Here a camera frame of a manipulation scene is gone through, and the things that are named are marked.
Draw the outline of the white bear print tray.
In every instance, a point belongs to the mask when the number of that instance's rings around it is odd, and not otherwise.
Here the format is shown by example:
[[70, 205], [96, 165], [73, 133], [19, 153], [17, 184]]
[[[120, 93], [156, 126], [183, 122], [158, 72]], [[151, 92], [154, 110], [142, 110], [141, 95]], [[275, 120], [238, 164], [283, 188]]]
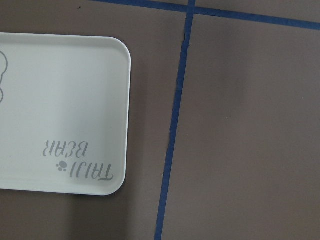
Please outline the white bear print tray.
[[126, 177], [131, 55], [113, 37], [0, 35], [0, 187], [107, 196]]

